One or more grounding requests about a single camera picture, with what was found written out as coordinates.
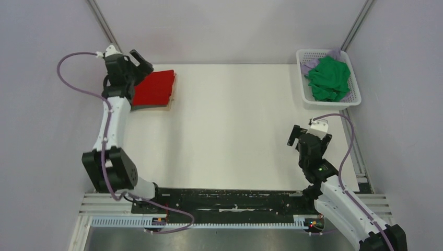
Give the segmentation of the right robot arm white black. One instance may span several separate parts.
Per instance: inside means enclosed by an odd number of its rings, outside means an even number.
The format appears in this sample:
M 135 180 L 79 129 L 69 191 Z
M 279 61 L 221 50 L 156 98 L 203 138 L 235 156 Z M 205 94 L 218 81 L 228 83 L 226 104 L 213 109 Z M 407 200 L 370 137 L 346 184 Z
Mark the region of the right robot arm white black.
M 405 231 L 377 216 L 347 185 L 324 157 L 331 141 L 326 122 L 309 129 L 295 125 L 287 145 L 299 153 L 298 165 L 310 185 L 302 192 L 302 208 L 329 219 L 355 250 L 407 250 Z

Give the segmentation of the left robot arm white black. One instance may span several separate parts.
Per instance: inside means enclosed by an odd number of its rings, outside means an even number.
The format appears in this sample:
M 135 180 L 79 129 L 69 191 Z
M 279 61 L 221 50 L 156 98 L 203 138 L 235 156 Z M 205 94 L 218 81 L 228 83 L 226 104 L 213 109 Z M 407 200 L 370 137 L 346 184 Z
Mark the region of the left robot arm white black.
M 156 194 L 158 186 L 139 176 L 136 165 L 123 149 L 135 86 L 154 70 L 152 64 L 136 50 L 130 51 L 130 54 L 138 65 L 113 45 L 100 54 L 107 70 L 100 95 L 103 98 L 103 118 L 93 149 L 83 153 L 81 161 L 96 192 L 114 195 L 117 200 L 125 195 L 144 200 L 146 209 L 158 213 L 164 207 L 163 197 Z

